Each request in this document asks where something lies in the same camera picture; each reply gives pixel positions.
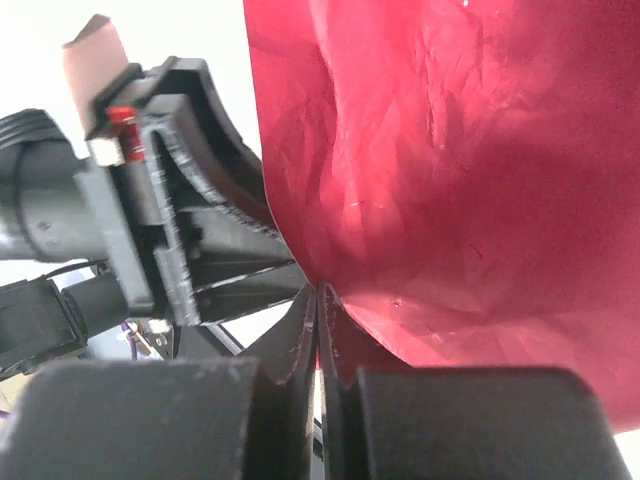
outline beige object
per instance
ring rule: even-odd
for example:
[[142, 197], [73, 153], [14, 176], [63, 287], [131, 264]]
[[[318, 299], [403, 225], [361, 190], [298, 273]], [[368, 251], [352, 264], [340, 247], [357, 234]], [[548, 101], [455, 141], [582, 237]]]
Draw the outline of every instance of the beige object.
[[91, 102], [129, 65], [111, 20], [94, 15], [62, 51], [62, 65], [85, 135], [95, 127]]
[[12, 412], [33, 375], [16, 375], [0, 383], [0, 410]]

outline pink object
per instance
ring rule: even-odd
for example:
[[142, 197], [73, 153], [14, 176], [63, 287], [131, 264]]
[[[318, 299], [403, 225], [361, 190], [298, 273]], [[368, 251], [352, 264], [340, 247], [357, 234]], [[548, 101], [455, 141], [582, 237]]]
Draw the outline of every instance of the pink object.
[[561, 365], [639, 426], [640, 3], [245, 6], [312, 281], [411, 364]]
[[129, 66], [120, 37], [108, 17], [94, 15], [62, 50], [71, 95], [85, 134], [95, 125], [91, 102]]

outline black cable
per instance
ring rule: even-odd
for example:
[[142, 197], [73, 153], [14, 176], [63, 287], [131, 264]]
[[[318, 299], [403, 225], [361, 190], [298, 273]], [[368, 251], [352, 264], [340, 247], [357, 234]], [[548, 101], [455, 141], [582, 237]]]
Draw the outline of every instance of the black cable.
[[98, 265], [99, 263], [104, 263], [105, 260], [89, 260], [86, 262], [74, 263], [72, 265], [66, 265], [64, 267], [60, 267], [53, 272], [49, 272], [46, 275], [43, 275], [43, 278], [52, 278], [57, 277], [58, 275], [62, 275], [64, 273], [75, 272], [76, 270], [80, 270], [81, 268], [93, 267]]

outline crumpled red cloth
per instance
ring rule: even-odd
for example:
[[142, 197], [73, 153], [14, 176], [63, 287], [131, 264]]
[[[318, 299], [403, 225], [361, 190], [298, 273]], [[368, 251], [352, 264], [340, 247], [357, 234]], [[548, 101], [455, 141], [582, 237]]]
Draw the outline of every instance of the crumpled red cloth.
[[413, 365], [561, 365], [640, 425], [640, 2], [245, 10], [309, 278]]

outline black cylinder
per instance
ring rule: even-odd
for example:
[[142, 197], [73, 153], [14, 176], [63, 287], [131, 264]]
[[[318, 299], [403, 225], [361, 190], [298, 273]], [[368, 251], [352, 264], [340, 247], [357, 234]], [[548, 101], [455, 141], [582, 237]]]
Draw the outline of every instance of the black cylinder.
[[65, 140], [0, 148], [0, 260], [104, 258], [100, 229], [73, 179]]
[[129, 318], [127, 302], [112, 273], [76, 283], [61, 293], [74, 317], [84, 324], [88, 337], [109, 330]]

